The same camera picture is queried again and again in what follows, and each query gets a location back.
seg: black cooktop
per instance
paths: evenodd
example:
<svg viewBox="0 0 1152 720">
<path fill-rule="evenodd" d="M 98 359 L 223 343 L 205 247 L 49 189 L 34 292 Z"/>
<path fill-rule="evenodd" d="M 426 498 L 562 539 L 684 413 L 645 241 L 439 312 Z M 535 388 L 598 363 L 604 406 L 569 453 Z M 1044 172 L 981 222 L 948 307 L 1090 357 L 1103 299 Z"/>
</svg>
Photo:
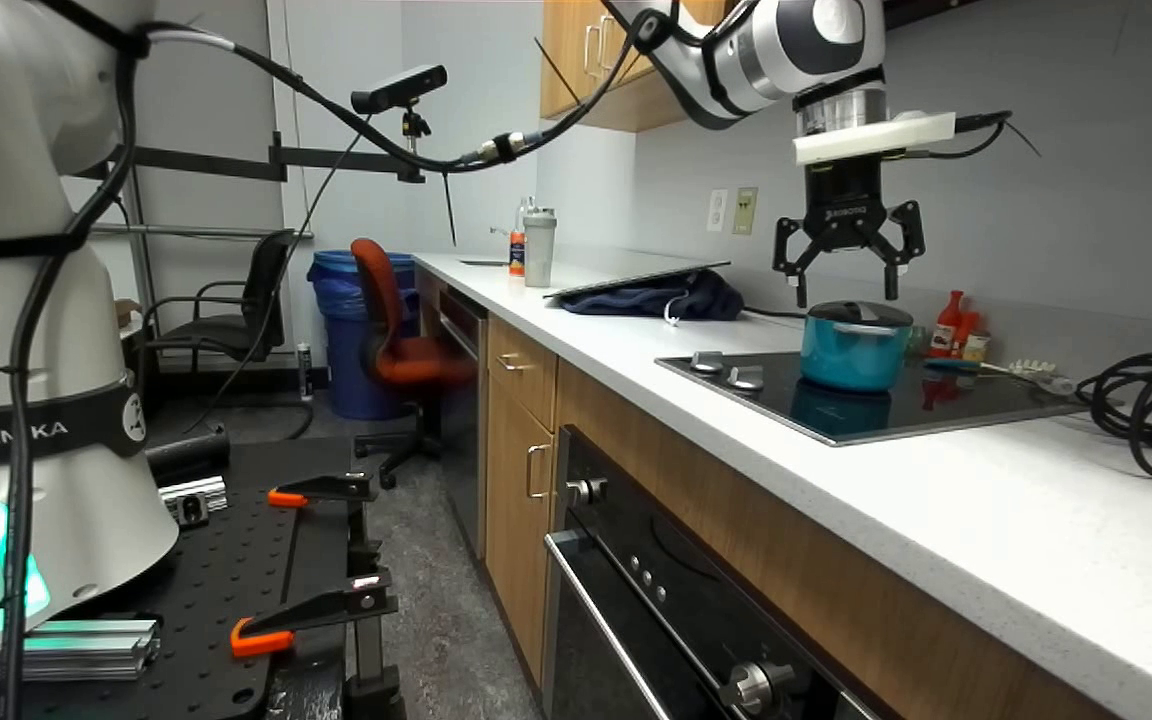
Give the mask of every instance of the black cooktop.
<svg viewBox="0 0 1152 720">
<path fill-rule="evenodd" d="M 893 392 L 841 392 L 802 380 L 800 353 L 697 353 L 662 357 L 660 363 L 755 406 L 826 443 L 981 429 L 1080 408 L 1067 395 L 1053 395 L 1033 380 L 992 370 L 937 372 L 906 363 Z"/>
</svg>

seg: upper cabinet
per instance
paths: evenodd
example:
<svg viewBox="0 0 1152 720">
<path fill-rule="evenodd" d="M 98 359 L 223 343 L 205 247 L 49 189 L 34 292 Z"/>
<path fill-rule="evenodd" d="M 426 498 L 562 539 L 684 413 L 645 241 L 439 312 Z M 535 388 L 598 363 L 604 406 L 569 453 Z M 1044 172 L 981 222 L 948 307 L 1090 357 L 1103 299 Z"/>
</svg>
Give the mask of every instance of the upper cabinet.
<svg viewBox="0 0 1152 720">
<path fill-rule="evenodd" d="M 704 24 L 726 13 L 726 0 L 684 0 Z M 542 0 L 542 48 L 554 67 L 539 77 L 539 118 L 559 119 L 587 101 L 604 77 L 617 67 L 625 33 L 598 0 Z M 649 55 L 626 61 L 617 89 L 585 118 L 597 128 L 657 128 L 679 119 L 679 105 L 666 96 L 660 74 Z"/>
</svg>

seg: oven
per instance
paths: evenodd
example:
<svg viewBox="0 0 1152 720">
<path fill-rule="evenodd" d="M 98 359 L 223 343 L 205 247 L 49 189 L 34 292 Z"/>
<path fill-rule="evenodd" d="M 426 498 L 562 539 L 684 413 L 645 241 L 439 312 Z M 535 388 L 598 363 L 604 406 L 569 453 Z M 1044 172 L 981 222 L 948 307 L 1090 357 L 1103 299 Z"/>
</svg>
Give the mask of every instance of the oven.
<svg viewBox="0 0 1152 720">
<path fill-rule="evenodd" d="M 562 429 L 552 720 L 863 720 L 843 687 L 692 532 Z"/>
<path fill-rule="evenodd" d="M 464 359 L 476 363 L 472 384 L 461 384 L 452 392 L 444 392 L 439 406 L 439 465 L 444 465 L 444 487 L 452 501 L 452 517 L 472 547 L 472 556 L 482 556 L 482 528 L 479 528 L 479 494 L 482 494 L 482 469 L 479 469 L 479 429 L 482 429 L 482 406 L 479 406 L 479 388 L 482 388 L 482 325 L 486 312 L 479 303 L 472 303 L 466 297 L 461 297 L 455 287 L 439 287 L 437 297 L 437 333 L 444 338 L 447 348 L 455 348 Z"/>
</svg>

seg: white countertop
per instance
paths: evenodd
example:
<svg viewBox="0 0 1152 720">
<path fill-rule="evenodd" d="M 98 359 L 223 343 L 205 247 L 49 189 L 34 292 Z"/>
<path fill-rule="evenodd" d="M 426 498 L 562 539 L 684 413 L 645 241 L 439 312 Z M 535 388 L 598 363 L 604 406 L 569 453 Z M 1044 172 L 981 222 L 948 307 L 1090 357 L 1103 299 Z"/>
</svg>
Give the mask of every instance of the white countertop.
<svg viewBox="0 0 1152 720">
<path fill-rule="evenodd" d="M 1152 479 L 1087 416 L 830 448 L 657 363 L 800 348 L 794 322 L 570 317 L 504 268 L 418 266 L 1116 718 L 1152 718 Z"/>
</svg>

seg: gray floor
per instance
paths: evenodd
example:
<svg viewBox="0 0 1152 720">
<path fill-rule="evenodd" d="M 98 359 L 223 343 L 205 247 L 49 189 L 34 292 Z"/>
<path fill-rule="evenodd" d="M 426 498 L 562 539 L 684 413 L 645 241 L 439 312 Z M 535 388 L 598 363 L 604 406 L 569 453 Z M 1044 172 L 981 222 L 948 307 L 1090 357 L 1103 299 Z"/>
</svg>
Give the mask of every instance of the gray floor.
<svg viewBox="0 0 1152 720">
<path fill-rule="evenodd" d="M 174 439 L 220 426 L 233 443 L 279 443 L 299 429 L 299 408 L 259 408 L 266 395 L 233 395 L 227 408 L 166 406 L 151 419 L 151 439 Z M 392 438 L 400 426 L 339 419 L 329 402 L 305 434 L 315 439 Z M 366 503 L 366 532 L 380 539 L 380 563 L 392 571 L 400 611 L 382 620 L 386 665 L 400 668 L 410 720 L 535 720 L 535 696 L 513 654 L 486 581 L 461 539 L 461 525 L 439 487 L 439 465 L 410 461 L 400 469 L 400 487 Z"/>
</svg>

